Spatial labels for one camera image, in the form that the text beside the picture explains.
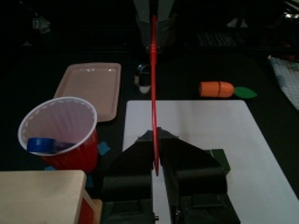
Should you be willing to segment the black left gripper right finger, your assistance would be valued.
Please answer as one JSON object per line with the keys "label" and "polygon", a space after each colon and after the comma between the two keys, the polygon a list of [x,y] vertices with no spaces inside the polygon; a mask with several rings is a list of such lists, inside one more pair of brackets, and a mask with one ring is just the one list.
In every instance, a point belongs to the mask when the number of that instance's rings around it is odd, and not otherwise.
{"label": "black left gripper right finger", "polygon": [[159,140],[171,223],[241,224],[219,160],[167,130]]}

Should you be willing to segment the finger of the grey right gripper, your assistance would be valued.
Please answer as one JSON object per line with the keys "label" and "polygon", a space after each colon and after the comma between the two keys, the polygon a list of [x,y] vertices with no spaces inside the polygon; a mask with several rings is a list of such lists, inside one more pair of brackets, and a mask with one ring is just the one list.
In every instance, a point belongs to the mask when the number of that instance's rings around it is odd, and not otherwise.
{"label": "finger of the grey right gripper", "polygon": [[174,43],[174,3],[175,0],[158,1],[157,44],[161,49]]}
{"label": "finger of the grey right gripper", "polygon": [[136,22],[140,31],[142,43],[146,49],[151,45],[151,12],[150,0],[134,0]]}

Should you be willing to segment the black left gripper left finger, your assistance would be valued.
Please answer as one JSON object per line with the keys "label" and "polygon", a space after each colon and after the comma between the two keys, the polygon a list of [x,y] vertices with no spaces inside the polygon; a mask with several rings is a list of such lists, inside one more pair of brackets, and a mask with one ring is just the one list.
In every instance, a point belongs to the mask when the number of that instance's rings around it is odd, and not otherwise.
{"label": "black left gripper left finger", "polygon": [[120,153],[103,179],[102,224],[155,224],[153,132]]}

